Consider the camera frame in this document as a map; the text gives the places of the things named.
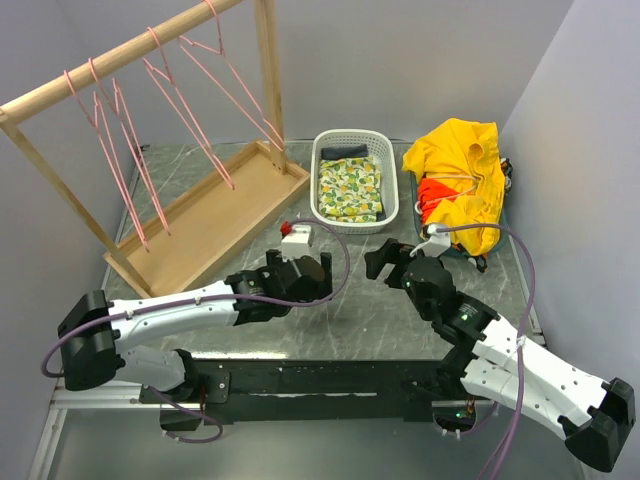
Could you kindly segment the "yellow shorts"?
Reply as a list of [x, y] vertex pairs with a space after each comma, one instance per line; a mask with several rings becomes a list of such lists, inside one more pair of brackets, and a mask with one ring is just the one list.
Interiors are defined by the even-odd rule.
[[404, 154], [403, 170], [414, 175], [417, 187], [424, 177], [444, 178], [442, 183], [457, 191], [476, 184], [472, 193], [442, 201], [426, 224], [456, 227], [499, 222], [505, 178], [498, 141], [494, 123], [451, 118], [418, 139]]

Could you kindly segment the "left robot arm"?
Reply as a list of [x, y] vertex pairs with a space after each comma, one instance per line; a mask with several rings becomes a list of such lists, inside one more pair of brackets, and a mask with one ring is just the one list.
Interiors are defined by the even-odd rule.
[[58, 327], [65, 386], [90, 390], [111, 380], [153, 387], [173, 401], [193, 398], [203, 382], [191, 353], [149, 342], [208, 327], [235, 327], [286, 316], [333, 290], [332, 257], [284, 259], [272, 249], [257, 270], [200, 289], [145, 300], [109, 301], [101, 290], [76, 303]]

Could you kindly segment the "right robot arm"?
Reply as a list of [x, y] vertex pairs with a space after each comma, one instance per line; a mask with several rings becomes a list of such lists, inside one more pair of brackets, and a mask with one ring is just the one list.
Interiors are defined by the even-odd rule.
[[391, 265], [386, 285], [404, 290], [420, 317], [451, 344], [437, 376], [445, 396], [467, 392], [520, 412], [582, 463], [612, 472], [636, 423], [629, 383], [582, 371], [519, 334], [504, 316], [457, 290], [438, 258], [412, 245], [388, 239], [364, 258], [371, 280]]

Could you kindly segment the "orange black patterned garment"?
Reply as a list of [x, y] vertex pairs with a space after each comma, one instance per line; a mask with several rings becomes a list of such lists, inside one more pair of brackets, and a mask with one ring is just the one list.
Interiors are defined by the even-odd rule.
[[[506, 214], [505, 214], [506, 201], [513, 185], [513, 181], [512, 181], [513, 165], [508, 158], [503, 157], [500, 161], [500, 166], [505, 178], [505, 186], [504, 186], [504, 195], [503, 195], [503, 206], [502, 206], [501, 215], [499, 218], [499, 224], [505, 226], [506, 225]], [[475, 268], [480, 273], [485, 273], [487, 271], [489, 258], [493, 257], [506, 244], [508, 240], [508, 235], [506, 233], [503, 233], [501, 230], [497, 230], [497, 233], [499, 234], [499, 240], [488, 253], [485, 253], [476, 257], [472, 257], [470, 259], [470, 262], [475, 264]]]

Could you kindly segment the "lemon print folded cloth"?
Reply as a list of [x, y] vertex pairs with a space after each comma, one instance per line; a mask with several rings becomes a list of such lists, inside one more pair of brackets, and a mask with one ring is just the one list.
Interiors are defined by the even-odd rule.
[[373, 223], [383, 212], [381, 172], [372, 156], [322, 160], [318, 212], [341, 223]]

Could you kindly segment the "white plastic basket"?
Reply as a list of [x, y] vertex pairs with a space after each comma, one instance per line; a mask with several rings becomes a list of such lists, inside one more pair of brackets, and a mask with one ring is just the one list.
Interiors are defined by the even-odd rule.
[[[321, 149], [366, 144], [369, 155], [381, 172], [381, 199], [383, 212], [373, 223], [341, 223], [328, 220], [318, 212], [318, 178]], [[362, 129], [333, 129], [320, 133], [313, 142], [311, 159], [310, 206], [313, 215], [344, 234], [373, 234], [383, 230], [398, 215], [399, 193], [393, 146], [383, 134]]]

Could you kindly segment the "wooden clothes rack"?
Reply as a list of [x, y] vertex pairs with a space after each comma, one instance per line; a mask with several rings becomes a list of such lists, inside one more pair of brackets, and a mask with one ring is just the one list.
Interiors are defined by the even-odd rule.
[[288, 160], [282, 141], [254, 140], [146, 222], [144, 239], [115, 243], [18, 126], [234, 5], [203, 1], [1, 108], [7, 137], [104, 245], [107, 263], [144, 298], [203, 285], [300, 197], [310, 173]]

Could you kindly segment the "dark navy folded cloth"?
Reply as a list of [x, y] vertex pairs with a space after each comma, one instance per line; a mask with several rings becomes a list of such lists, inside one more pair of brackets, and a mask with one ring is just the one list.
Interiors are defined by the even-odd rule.
[[366, 144], [325, 147], [321, 149], [321, 159], [328, 161], [337, 161], [345, 158], [361, 158], [367, 157], [368, 155], [369, 151]]

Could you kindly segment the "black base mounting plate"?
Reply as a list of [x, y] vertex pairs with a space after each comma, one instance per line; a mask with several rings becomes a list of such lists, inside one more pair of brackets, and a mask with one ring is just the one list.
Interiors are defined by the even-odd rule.
[[205, 360], [180, 405], [208, 424], [400, 419], [469, 428], [488, 399], [437, 360]]

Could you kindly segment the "aluminium rail frame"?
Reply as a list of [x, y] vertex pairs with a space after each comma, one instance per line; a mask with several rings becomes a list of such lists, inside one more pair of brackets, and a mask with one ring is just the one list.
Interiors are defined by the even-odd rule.
[[[65, 388], [64, 380], [59, 379], [54, 388], [50, 401], [50, 410], [117, 410], [135, 408], [173, 408], [159, 399], [156, 395], [147, 391], [147, 387], [139, 384], [123, 381], [110, 381], [95, 389], [85, 391], [68, 391]], [[428, 401], [428, 406], [436, 409], [453, 409], [454, 407], [464, 407], [466, 400], [444, 400]], [[492, 406], [489, 400], [475, 400], [476, 412], [482, 408]], [[578, 469], [582, 472], [584, 479], [605, 479], [604, 474], [577, 461]]]

